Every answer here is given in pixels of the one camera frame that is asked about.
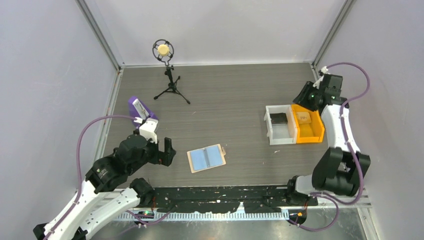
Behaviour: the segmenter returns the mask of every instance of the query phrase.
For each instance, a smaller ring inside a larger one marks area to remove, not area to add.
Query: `gray wooden tabletop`
[[[126,68],[114,114],[128,115],[128,100],[138,97],[159,118],[157,130],[172,139],[177,154],[171,166],[147,164],[134,178],[153,187],[286,184],[295,175],[311,174],[327,149],[323,143],[269,145],[264,122],[266,105],[291,104],[306,81],[314,76],[307,63],[178,66],[178,89],[191,101],[165,93],[165,67]],[[113,119],[105,155],[133,131],[127,120]],[[226,165],[191,173],[187,151],[221,144]]]

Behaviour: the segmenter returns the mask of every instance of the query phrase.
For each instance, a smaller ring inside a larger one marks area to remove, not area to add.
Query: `black and white robotic arm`
[[[323,68],[321,78],[315,83],[308,81],[293,100],[310,111],[319,111],[326,130],[328,149],[311,175],[294,176],[288,181],[287,201],[292,204],[305,202],[312,192],[328,191],[336,195],[354,196],[358,192],[360,180],[351,150],[359,160],[362,176],[365,176],[371,163],[370,157],[361,153],[352,134],[349,105],[343,106],[347,99],[340,97],[343,77],[328,74],[327,71]]]
[[[93,211],[101,200],[146,163],[165,166],[172,163],[176,151],[170,138],[165,137],[164,151],[159,151],[155,133],[157,120],[148,118],[140,123],[142,125],[123,140],[111,155],[94,162],[85,175],[80,198],[72,211],[68,212],[78,193],[51,222],[34,228],[38,240],[44,239],[49,233],[48,240],[89,240],[122,212],[152,200],[152,187],[143,178],[137,178],[118,197]],[[67,215],[66,218],[51,231],[64,215]]]

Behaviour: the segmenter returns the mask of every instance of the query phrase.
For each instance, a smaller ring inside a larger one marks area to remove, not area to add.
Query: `purple holder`
[[[129,115],[131,116],[131,117],[133,117],[133,118],[135,118],[135,117],[137,117],[137,118],[141,118],[141,116],[140,116],[140,114],[137,112],[137,110],[136,110],[136,108],[133,106],[133,102],[135,101],[135,100],[137,100],[138,99],[138,97],[136,97],[136,96],[132,96],[132,97],[130,97],[129,98],[129,100],[128,100],[128,109],[129,109]],[[150,111],[150,109],[140,100],[140,99],[138,99],[139,101],[140,101],[140,103],[141,103],[141,105],[143,106],[143,108],[145,108],[145,110],[147,111],[147,113],[148,113],[148,118],[150,118],[150,119],[156,119],[156,120],[159,120],[158,119],[158,117],[155,115],[155,113],[153,113],[152,111]],[[138,123],[135,123],[135,122],[132,122],[132,124],[134,125],[134,126],[136,126],[136,127],[138,127],[139,126],[139,124]]]

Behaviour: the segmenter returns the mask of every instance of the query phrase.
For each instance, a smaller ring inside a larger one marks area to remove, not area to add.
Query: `yellow bin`
[[[297,144],[322,143],[325,128],[321,121],[318,111],[309,111],[308,109],[292,104],[294,121],[297,127]]]

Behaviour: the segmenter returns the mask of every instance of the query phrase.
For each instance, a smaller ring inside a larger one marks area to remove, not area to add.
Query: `black tripod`
[[[156,99],[158,99],[162,94],[164,94],[164,93],[172,93],[172,94],[178,94],[178,95],[180,95],[183,99],[185,99],[185,101],[187,101],[187,103],[188,104],[190,104],[190,101],[189,100],[187,100],[187,98],[186,97],[184,97],[182,94],[181,94],[181,92],[180,91],[178,91],[178,89],[177,89],[177,82],[178,82],[178,80],[180,80],[180,76],[178,76],[178,78],[176,79],[176,81],[174,82],[173,81],[173,77],[172,77],[172,72],[171,72],[171,70],[174,70],[174,66],[173,65],[171,65],[171,66],[166,66],[166,71],[165,71],[165,75],[167,75],[168,76],[168,78],[169,78],[169,83],[168,83],[168,88],[167,89],[165,89],[165,91],[163,91],[163,92],[161,92],[159,95],[157,95],[157,96],[155,96],[153,99],[154,100],[156,100]]]

